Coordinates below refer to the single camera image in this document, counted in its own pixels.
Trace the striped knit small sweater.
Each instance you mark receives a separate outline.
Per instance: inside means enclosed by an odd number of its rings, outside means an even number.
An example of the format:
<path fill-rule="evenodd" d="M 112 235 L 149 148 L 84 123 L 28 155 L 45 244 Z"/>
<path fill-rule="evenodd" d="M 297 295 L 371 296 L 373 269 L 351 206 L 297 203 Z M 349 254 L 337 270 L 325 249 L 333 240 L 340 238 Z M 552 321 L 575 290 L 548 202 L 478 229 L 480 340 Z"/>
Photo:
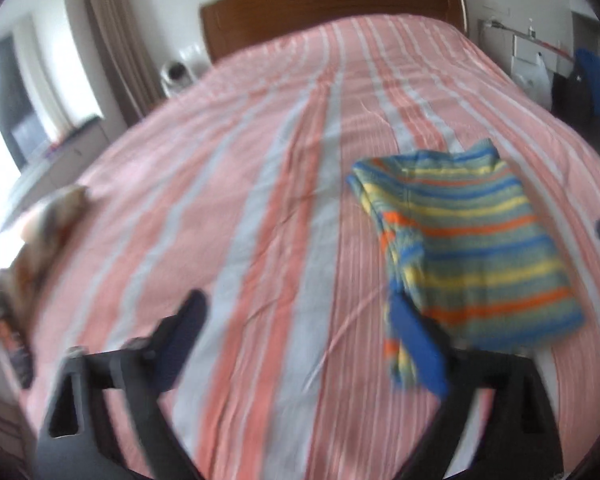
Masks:
<path fill-rule="evenodd" d="M 385 257 L 387 313 L 404 298 L 452 340 L 499 352 L 584 324 L 554 240 L 491 140 L 360 159 L 348 182 Z"/>

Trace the black smartphone lit screen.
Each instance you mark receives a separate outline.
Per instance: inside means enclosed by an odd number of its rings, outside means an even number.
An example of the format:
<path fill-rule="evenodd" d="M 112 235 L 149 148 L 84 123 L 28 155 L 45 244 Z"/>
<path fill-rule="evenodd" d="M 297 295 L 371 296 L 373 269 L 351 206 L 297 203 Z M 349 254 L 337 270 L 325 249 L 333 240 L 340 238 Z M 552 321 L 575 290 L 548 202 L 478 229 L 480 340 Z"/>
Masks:
<path fill-rule="evenodd" d="M 19 328 L 9 320 L 0 320 L 0 343 L 7 354 L 20 388 L 28 390 L 33 382 L 33 356 Z"/>

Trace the blue and black bag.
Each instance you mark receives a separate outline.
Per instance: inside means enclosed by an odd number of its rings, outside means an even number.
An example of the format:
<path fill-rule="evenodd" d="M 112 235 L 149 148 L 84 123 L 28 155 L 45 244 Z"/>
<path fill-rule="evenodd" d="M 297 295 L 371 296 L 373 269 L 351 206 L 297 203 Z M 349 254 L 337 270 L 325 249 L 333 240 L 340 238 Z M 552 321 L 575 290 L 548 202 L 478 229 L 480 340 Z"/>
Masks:
<path fill-rule="evenodd" d="M 600 57 L 580 48 L 568 77 L 556 74 L 552 85 L 552 114 L 600 155 Z"/>

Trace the chevron patterned pillow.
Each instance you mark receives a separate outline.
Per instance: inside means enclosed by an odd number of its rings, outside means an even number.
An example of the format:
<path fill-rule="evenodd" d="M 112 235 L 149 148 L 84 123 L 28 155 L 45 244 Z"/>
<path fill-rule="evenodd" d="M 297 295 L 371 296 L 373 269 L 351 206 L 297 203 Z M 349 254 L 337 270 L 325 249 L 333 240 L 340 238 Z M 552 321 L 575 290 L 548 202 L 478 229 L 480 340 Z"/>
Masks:
<path fill-rule="evenodd" d="M 0 318 L 27 327 L 47 272 L 90 206 L 88 187 L 70 184 L 41 198 L 0 235 Z"/>

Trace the white window side cabinet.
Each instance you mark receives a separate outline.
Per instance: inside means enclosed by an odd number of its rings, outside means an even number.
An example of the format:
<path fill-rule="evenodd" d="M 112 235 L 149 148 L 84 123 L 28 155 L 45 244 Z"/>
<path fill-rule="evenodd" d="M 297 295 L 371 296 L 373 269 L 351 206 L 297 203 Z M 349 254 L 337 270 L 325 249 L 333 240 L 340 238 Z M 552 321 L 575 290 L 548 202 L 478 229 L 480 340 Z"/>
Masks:
<path fill-rule="evenodd" d="M 4 225 L 58 188 L 76 182 L 109 145 L 102 118 L 92 116 L 57 148 L 31 162 L 9 193 Z"/>

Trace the pink grey striped bedspread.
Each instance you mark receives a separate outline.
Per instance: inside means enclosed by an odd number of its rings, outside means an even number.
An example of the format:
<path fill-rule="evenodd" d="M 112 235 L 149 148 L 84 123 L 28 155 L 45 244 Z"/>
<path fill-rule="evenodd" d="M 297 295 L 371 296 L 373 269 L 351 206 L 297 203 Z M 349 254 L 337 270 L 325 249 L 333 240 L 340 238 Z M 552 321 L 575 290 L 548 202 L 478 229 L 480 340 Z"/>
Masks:
<path fill-rule="evenodd" d="M 120 348 L 193 288 L 210 310 L 162 401 L 210 479 L 388 479 L 437 401 L 390 379 L 388 285 L 346 177 L 491 139 L 554 238 L 585 326 L 540 352 L 567 469 L 600 436 L 600 158 L 454 27 L 346 18 L 242 51 L 84 174 L 93 205 L 32 312 L 42 425 L 66 351 Z"/>

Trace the white round fan heater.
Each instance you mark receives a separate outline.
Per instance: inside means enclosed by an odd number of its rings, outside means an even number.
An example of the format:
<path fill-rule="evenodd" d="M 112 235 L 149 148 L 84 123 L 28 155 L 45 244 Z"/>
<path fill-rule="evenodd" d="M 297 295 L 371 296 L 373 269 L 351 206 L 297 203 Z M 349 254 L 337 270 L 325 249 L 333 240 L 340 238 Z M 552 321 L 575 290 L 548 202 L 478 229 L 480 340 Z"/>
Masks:
<path fill-rule="evenodd" d="M 160 82 L 167 98 L 191 87 L 196 82 L 195 74 L 181 61 L 167 62 L 160 70 Z"/>

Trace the beige curtain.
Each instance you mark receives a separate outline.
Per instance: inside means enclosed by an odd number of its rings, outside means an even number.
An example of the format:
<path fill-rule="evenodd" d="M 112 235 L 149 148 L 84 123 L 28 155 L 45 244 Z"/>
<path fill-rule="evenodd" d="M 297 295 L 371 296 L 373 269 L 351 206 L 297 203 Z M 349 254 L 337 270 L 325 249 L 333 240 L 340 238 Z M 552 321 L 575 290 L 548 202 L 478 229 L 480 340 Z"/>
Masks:
<path fill-rule="evenodd" d="M 86 0 L 86 5 L 114 98 L 126 124 L 135 125 L 164 100 L 164 94 L 131 0 Z"/>

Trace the brown wooden headboard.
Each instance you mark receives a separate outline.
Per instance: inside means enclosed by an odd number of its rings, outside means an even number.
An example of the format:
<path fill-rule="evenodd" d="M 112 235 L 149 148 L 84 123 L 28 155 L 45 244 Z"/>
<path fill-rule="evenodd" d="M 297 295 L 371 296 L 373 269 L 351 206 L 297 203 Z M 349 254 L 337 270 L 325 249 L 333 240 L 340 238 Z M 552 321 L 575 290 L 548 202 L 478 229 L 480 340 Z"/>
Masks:
<path fill-rule="evenodd" d="M 214 0 L 199 11 L 213 63 L 245 48 L 340 18 L 412 14 L 435 18 L 469 34 L 466 0 Z"/>

